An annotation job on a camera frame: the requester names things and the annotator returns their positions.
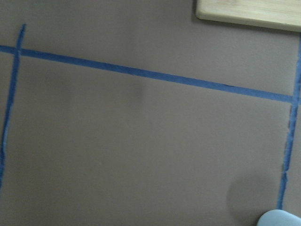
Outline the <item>light blue plastic cup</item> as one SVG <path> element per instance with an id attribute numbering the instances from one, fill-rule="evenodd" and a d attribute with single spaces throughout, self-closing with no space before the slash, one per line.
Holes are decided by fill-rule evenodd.
<path id="1" fill-rule="evenodd" d="M 301 226 L 301 218 L 284 210 L 270 210 L 258 220 L 257 226 Z"/>

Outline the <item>bamboo cutting board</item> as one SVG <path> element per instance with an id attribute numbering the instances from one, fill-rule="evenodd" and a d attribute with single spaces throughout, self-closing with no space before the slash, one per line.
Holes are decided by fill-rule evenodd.
<path id="1" fill-rule="evenodd" d="M 299 0 L 198 0 L 199 19 L 301 31 Z"/>

